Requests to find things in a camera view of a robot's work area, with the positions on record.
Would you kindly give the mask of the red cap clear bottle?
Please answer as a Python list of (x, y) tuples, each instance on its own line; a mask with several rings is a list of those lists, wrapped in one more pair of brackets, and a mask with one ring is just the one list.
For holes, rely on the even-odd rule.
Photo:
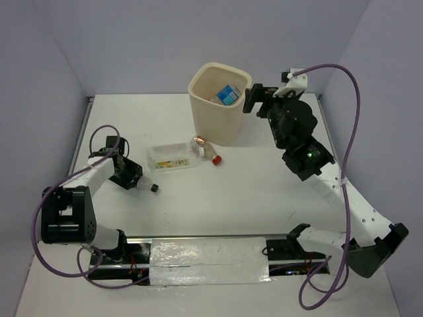
[(199, 135), (193, 137), (190, 146), (200, 158), (211, 161), (215, 166), (222, 162), (222, 157), (216, 153), (212, 144), (203, 137)]

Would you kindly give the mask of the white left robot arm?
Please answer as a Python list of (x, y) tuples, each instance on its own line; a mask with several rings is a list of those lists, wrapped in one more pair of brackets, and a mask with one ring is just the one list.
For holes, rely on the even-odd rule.
[(105, 147), (89, 155), (88, 170), (56, 189), (45, 188), (40, 234), (46, 244), (90, 244), (100, 233), (93, 196), (110, 180), (125, 190), (136, 188), (143, 168), (125, 155), (123, 137), (108, 136)]

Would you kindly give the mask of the pepsi label clear bottle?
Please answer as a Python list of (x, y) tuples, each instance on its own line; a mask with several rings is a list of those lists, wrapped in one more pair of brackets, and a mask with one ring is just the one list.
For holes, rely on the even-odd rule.
[(149, 177), (147, 176), (140, 176), (137, 179), (135, 187), (140, 191), (145, 192), (152, 192), (157, 193), (159, 191), (159, 185), (154, 183)]

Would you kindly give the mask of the blue cap clear bottle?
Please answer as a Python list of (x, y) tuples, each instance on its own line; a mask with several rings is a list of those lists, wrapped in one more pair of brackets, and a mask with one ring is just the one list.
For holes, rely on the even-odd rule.
[(235, 85), (226, 85), (217, 94), (218, 101), (224, 106), (231, 106), (241, 96), (240, 90)]

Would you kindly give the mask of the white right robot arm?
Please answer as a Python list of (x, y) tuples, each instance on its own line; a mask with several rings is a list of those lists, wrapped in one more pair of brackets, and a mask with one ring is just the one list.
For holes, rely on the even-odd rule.
[(287, 235), (287, 249), (294, 258), (318, 252), (339, 255), (356, 274), (370, 278), (408, 236), (408, 229), (380, 214), (342, 177), (340, 165), (330, 151), (313, 137), (318, 120), (301, 92), (289, 90), (277, 95), (275, 87), (254, 84), (245, 91), (243, 111), (262, 106), (257, 117), (268, 121), (275, 145), (283, 150), (289, 170), (313, 188), (334, 211), (346, 216), (343, 233), (300, 224)]

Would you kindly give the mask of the square clear juice bottle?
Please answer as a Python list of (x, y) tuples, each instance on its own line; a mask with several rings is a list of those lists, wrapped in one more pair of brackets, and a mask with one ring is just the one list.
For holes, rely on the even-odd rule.
[(190, 143), (160, 145), (146, 149), (147, 165), (152, 172), (190, 168), (204, 156), (202, 147)]

